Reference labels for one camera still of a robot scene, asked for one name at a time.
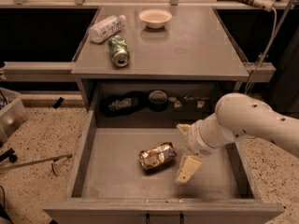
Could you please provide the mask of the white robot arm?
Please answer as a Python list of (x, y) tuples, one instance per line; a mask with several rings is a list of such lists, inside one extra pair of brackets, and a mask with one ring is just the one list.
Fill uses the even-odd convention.
[(267, 103), (241, 93), (229, 93), (215, 111), (195, 123), (179, 124), (189, 152), (182, 156), (176, 182), (185, 184), (200, 168), (203, 158), (221, 147), (249, 136), (266, 140), (299, 157), (299, 119), (275, 112)]

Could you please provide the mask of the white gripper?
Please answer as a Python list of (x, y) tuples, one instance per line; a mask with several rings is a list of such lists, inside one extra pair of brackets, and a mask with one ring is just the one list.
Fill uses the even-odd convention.
[(192, 155), (183, 155), (180, 159), (178, 172), (175, 182), (178, 185), (186, 184), (198, 171), (202, 165), (200, 157), (209, 157), (216, 152), (216, 149), (207, 145), (201, 134), (202, 120), (196, 121), (194, 124), (178, 124), (177, 129), (185, 135), (186, 148)]

